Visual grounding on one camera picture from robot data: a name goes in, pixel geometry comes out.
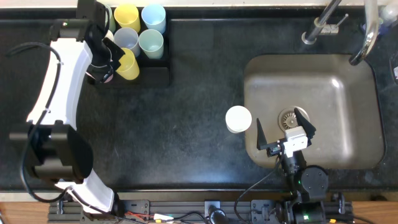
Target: faucet spout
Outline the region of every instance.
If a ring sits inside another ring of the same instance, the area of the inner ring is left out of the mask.
[[[349,58],[351,65],[362,62],[370,53],[379,33],[379,12],[377,0],[364,0],[366,14],[366,33],[361,49]]]

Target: black tray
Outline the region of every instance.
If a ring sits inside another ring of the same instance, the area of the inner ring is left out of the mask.
[[[138,35],[147,30],[145,22],[141,18],[141,10],[139,10],[141,30]],[[115,32],[120,29],[120,25],[116,23]],[[170,47],[169,47],[169,20],[166,20],[166,31],[163,33],[164,52],[160,59],[150,59],[141,49],[141,53],[136,58],[139,67],[139,76],[133,80],[126,80],[117,72],[113,74],[111,81],[107,83],[96,82],[93,78],[88,77],[87,82],[96,85],[98,88],[154,88],[168,87],[170,85]]]

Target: stainless steel sink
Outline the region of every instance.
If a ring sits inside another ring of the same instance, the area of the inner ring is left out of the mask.
[[[263,167],[275,157],[256,149],[256,118],[268,142],[297,125],[292,108],[317,128],[303,150],[308,165],[331,169],[374,167],[384,155],[384,141],[373,71],[366,62],[351,66],[349,55],[263,55],[244,72],[244,105],[253,122],[246,150]]]

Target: white wall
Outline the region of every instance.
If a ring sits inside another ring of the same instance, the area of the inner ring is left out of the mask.
[[[136,6],[146,6],[159,3],[164,6],[324,6],[330,0],[102,0],[110,6],[121,3],[133,3]],[[377,0],[385,5],[398,0]],[[21,7],[76,7],[77,0],[0,0],[0,8]],[[363,0],[343,0],[341,6],[360,6]]]

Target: yellow cup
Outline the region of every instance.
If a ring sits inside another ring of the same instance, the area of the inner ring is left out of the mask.
[[[121,27],[130,27],[139,32],[141,25],[139,23],[138,9],[133,4],[121,4],[114,10],[114,18]]]
[[[122,47],[124,55],[119,59],[120,67],[116,70],[117,73],[127,80],[133,80],[138,77],[139,67],[136,58],[130,49]]]

